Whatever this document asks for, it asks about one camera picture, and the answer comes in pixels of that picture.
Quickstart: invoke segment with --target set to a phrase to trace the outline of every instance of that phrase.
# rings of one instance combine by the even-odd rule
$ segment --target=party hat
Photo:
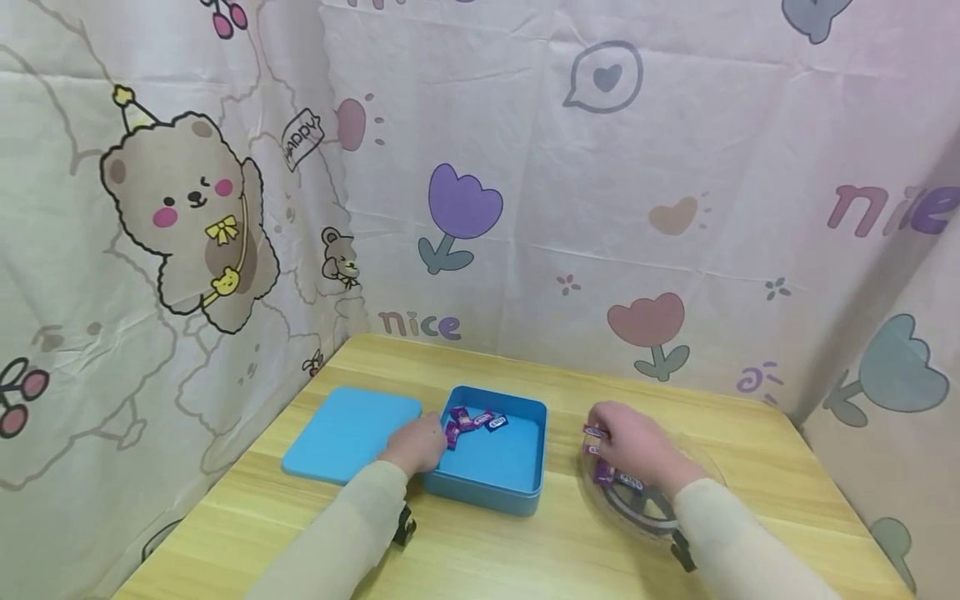
[[[129,133],[133,133],[137,128],[149,127],[156,123],[156,118],[136,102],[136,95],[129,87],[116,86],[113,89],[113,103],[123,109],[124,124]]]

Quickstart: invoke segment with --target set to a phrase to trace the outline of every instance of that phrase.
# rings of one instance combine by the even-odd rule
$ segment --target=purple candy wrapper
[[[584,425],[584,433],[594,438],[600,438],[601,440],[606,440],[610,437],[609,431],[604,431],[599,427],[590,427],[589,425]]]
[[[485,411],[482,415],[477,415],[473,418],[473,425],[479,429],[480,427],[483,427],[487,421],[492,420],[493,417],[494,414],[491,411]]]
[[[491,420],[488,420],[488,421],[487,421],[487,429],[488,429],[489,431],[496,431],[496,430],[499,429],[500,427],[503,427],[503,426],[509,425],[509,424],[510,424],[510,422],[507,420],[507,416],[506,416],[506,415],[500,415],[500,416],[497,417],[496,419],[491,419]]]
[[[593,471],[593,483],[604,488],[613,485],[613,467],[607,461],[597,461],[597,468]]]
[[[616,473],[616,480],[622,483],[623,485],[627,486],[628,488],[633,488],[638,492],[643,492],[643,484],[640,482],[639,479],[636,479],[635,477],[631,477],[626,473],[621,473],[620,471],[618,471]]]
[[[477,428],[473,424],[473,419],[470,418],[470,412],[466,406],[454,406],[450,409],[450,416],[457,421],[457,429],[460,429],[460,433],[473,431]]]
[[[449,420],[446,422],[446,447],[450,450],[456,449],[457,438],[460,437],[460,430],[457,429],[457,421]]]

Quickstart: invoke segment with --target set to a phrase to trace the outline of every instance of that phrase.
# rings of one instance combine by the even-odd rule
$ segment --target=round plastic container
[[[702,465],[710,477],[727,485],[723,473],[700,446],[687,436],[667,435],[678,450]],[[595,444],[597,440],[586,435],[584,443],[589,442]],[[620,482],[614,482],[608,488],[593,483],[597,460],[592,454],[581,453],[581,476],[586,483],[588,496],[600,512],[635,538],[669,549],[674,542],[673,534],[677,531],[677,517],[666,496],[646,485],[642,491],[638,491]]]

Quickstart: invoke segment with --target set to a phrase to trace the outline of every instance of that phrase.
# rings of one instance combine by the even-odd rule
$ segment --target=pink cheek
[[[233,183],[230,180],[219,180],[213,186],[213,191],[220,196],[229,196],[233,193]]]
[[[154,225],[159,228],[168,228],[177,222],[177,211],[164,206],[154,213]]]

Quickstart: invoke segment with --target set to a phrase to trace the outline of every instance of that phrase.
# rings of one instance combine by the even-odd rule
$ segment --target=dark clip
[[[410,506],[404,504],[403,510],[400,511],[400,522],[394,534],[394,543],[401,548],[406,547],[410,538],[414,536],[414,532],[417,531],[417,522],[410,518],[410,515]]]
[[[686,540],[684,534],[680,533],[680,530],[673,532],[673,545],[670,546],[670,553],[687,573],[697,570],[697,565],[693,563],[693,557],[690,556],[690,543]]]

